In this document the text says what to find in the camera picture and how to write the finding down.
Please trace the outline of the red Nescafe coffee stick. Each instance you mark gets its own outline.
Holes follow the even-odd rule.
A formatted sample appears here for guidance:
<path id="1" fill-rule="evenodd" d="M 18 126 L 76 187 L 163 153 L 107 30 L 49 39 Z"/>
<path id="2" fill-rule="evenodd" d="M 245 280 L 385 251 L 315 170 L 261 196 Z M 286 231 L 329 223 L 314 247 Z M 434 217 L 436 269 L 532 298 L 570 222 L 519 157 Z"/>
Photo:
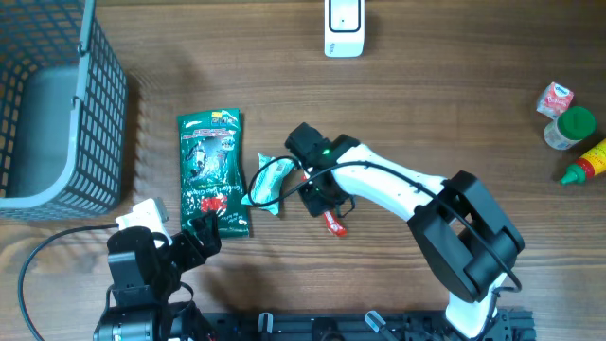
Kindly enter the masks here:
<path id="1" fill-rule="evenodd" d="M 336 237 L 345 237 L 348 231 L 342 226 L 337 216 L 332 211 L 323 213 L 328 231 Z"/>

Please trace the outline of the teal wet wipes pack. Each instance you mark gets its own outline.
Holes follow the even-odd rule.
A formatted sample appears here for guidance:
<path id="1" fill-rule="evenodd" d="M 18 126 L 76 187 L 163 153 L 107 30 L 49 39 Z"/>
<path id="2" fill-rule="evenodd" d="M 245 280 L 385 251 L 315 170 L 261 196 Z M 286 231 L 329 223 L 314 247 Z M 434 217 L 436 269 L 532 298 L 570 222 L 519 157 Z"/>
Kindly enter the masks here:
<path id="1" fill-rule="evenodd" d="M 265 165 L 268 167 L 257 177 L 250 193 L 254 202 L 265 204 L 279 197 L 282 182 L 293 170 L 294 162 L 291 159 L 275 161 L 274 157 L 262 153 L 258 155 L 258 160 L 261 168 Z"/>

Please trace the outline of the green snack bag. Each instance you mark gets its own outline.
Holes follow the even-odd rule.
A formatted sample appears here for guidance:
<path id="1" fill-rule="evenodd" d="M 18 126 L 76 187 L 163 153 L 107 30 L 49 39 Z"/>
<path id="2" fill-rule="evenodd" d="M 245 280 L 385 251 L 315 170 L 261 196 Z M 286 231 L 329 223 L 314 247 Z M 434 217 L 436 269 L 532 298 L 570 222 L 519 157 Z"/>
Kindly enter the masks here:
<path id="1" fill-rule="evenodd" d="M 180 223 L 214 211 L 223 239 L 250 235 L 248 209 L 241 202 L 241 111 L 215 109 L 177 117 L 181 183 Z"/>

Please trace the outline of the red Kleenex tissue pack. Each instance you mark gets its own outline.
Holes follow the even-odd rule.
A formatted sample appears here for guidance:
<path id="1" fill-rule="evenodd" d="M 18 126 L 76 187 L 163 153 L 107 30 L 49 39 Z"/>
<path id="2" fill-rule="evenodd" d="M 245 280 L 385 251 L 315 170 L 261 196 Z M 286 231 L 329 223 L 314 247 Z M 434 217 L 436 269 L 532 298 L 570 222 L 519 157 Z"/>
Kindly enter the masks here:
<path id="1" fill-rule="evenodd" d="M 539 96 L 536 111 L 551 119 L 558 118 L 571 105 L 575 94 L 572 90 L 551 82 Z"/>

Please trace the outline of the green-lid spice jar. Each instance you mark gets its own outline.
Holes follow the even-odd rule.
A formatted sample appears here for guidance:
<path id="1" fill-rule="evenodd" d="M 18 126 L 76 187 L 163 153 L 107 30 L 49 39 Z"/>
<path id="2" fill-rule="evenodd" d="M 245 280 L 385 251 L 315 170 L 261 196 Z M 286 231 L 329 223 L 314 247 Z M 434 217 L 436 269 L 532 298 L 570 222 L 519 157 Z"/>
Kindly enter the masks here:
<path id="1" fill-rule="evenodd" d="M 545 127 L 544 140 L 551 148 L 564 151 L 590 136 L 596 128 L 594 115 L 584 107 L 574 106 Z"/>

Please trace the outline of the red sauce bottle green cap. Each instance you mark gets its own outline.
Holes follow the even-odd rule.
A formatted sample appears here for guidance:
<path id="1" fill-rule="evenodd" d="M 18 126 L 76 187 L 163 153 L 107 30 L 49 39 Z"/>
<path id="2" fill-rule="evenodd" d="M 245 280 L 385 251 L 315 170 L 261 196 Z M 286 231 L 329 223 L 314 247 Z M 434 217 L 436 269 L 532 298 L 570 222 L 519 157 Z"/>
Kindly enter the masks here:
<path id="1" fill-rule="evenodd" d="M 577 185 L 605 172 L 605 140 L 601 140 L 589 151 L 570 164 L 560 179 L 560 184 Z"/>

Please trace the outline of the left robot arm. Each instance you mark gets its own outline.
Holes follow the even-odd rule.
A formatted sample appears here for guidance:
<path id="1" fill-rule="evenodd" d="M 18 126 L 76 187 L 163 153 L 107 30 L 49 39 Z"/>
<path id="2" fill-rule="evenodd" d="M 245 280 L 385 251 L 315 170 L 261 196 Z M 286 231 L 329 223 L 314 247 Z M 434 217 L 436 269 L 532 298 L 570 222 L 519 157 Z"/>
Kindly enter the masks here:
<path id="1" fill-rule="evenodd" d="M 128 227 L 107 242 L 113 284 L 94 331 L 95 341 L 216 340 L 218 334 L 193 300 L 170 296 L 193 289 L 181 281 L 188 270 L 218 254 L 222 242 L 215 211 L 191 221 L 193 229 L 171 237 L 144 226 Z"/>

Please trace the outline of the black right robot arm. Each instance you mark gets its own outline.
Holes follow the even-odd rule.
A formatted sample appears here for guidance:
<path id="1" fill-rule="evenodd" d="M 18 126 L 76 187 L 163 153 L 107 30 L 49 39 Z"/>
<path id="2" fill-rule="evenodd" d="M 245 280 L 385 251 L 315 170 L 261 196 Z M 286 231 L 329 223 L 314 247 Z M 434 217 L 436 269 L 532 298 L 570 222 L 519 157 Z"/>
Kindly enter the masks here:
<path id="1" fill-rule="evenodd" d="M 403 219 L 430 269 L 449 292 L 443 316 L 413 312 L 404 318 L 404 340 L 512 340 L 518 333 L 510 313 L 496 302 L 512 286 L 512 268 L 525 248 L 522 235 L 474 175 L 427 175 L 384 159 L 359 140 L 323 137 L 306 123 L 285 141 L 307 174 L 299 186 L 313 216 L 338 211 L 363 197 Z"/>

